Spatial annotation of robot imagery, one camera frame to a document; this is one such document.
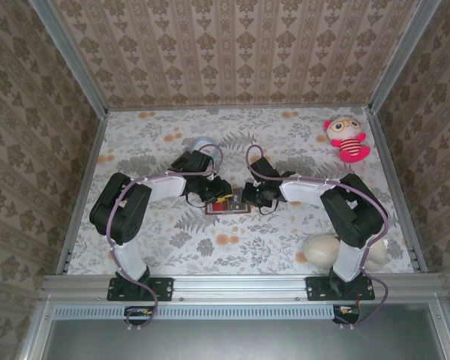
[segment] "floral tablecloth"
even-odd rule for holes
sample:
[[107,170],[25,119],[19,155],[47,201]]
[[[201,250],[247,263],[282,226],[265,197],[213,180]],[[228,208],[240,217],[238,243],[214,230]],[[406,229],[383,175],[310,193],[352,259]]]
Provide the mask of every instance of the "floral tablecloth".
[[[355,117],[367,133],[372,151],[359,163],[342,163],[323,131],[323,122],[339,115]],[[323,179],[358,174],[389,214],[388,262],[382,271],[413,271],[365,109],[355,107],[109,113],[68,274],[116,270],[105,238],[89,223],[109,177],[117,171],[131,177],[162,173],[197,137],[211,137],[222,147],[220,175],[234,187],[251,180],[245,166],[251,143],[260,144],[281,173]],[[281,203],[269,216],[256,208],[250,214],[211,216],[180,197],[149,204],[135,241],[156,275],[310,274],[323,270],[307,261],[303,249],[311,236],[323,233],[333,233],[325,210],[306,203]]]

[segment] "plush doll face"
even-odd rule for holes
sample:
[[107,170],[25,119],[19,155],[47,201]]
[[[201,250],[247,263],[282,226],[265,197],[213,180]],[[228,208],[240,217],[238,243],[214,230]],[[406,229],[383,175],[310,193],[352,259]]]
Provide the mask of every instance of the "plush doll face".
[[361,133],[362,125],[354,118],[342,117],[334,121],[327,121],[325,129],[330,140],[344,140],[357,137]]

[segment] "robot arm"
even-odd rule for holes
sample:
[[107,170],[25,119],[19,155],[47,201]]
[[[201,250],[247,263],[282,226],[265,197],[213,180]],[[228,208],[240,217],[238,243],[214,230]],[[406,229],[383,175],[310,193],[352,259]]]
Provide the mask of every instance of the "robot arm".
[[[345,176],[340,183],[330,181],[328,184],[327,181],[302,180],[292,176],[293,172],[280,175],[264,157],[252,163],[250,171],[259,184],[249,182],[245,185],[242,200],[246,203],[272,207],[273,200],[298,201],[325,208],[340,238],[338,258],[330,271],[330,283],[336,293],[345,293],[346,284],[352,283],[362,272],[367,245],[384,225],[382,215],[362,197],[365,195],[376,203],[386,216],[385,209],[370,189],[355,174]],[[355,189],[362,196],[338,185]]]
[[[380,205],[357,175],[349,174],[340,183],[361,191]],[[299,201],[325,208],[340,238],[333,272],[347,283],[359,276],[365,249],[383,226],[383,219],[378,211],[360,196],[330,184],[290,179],[282,182],[280,191],[286,201]]]
[[[140,255],[137,241],[131,241],[139,232],[149,203],[166,197],[187,196],[195,193],[204,203],[223,201],[232,196],[230,184],[213,176],[197,175],[206,171],[212,160],[199,151],[186,151],[171,167],[170,172],[152,175],[134,184],[125,194],[110,227],[110,237],[115,241],[113,253],[121,270],[138,281],[147,271]],[[113,206],[131,178],[117,172],[113,174],[90,212],[90,222],[101,235],[107,234],[107,223]]]

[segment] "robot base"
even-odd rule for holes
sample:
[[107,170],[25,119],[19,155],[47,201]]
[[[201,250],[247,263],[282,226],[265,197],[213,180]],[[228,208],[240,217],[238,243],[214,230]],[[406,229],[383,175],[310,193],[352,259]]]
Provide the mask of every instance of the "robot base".
[[349,283],[343,282],[339,286],[340,291],[332,288],[332,284],[336,281],[337,279],[332,279],[331,276],[306,277],[305,286],[308,301],[356,301],[357,293],[360,296],[360,300],[375,299],[374,286],[372,285],[372,280],[368,277],[358,276]]
[[[110,279],[106,294],[109,302],[153,302],[152,295],[144,288],[124,279],[118,272],[115,275],[116,277]],[[150,271],[147,268],[138,281],[148,285],[157,294],[159,302],[172,301],[172,277],[150,277]]]

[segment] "patterned wallpaper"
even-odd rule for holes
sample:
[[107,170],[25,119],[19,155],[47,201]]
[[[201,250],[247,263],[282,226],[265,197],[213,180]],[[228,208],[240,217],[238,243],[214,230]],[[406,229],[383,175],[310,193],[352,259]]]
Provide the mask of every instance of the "patterned wallpaper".
[[0,359],[56,270],[96,126],[28,2],[0,0]]
[[379,117],[431,271],[450,299],[450,0],[442,1]]
[[365,103],[419,0],[52,0],[109,107]]

